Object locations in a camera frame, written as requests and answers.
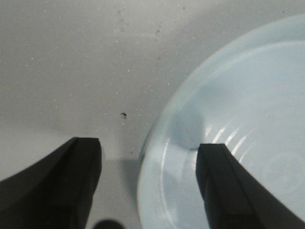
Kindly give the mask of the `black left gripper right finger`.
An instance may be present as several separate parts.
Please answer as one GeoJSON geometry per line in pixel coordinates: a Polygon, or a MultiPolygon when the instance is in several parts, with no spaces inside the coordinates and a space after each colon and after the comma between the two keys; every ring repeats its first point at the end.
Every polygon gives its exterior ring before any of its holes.
{"type": "Polygon", "coordinates": [[[200,144],[196,180],[211,229],[303,229],[305,223],[263,187],[225,144],[200,144]]]}

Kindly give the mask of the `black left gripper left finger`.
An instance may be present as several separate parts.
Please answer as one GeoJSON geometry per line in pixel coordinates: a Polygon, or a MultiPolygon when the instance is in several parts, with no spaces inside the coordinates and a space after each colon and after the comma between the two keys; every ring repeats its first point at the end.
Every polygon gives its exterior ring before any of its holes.
{"type": "Polygon", "coordinates": [[[102,170],[97,138],[74,137],[0,183],[3,229],[83,229],[102,170]]]}

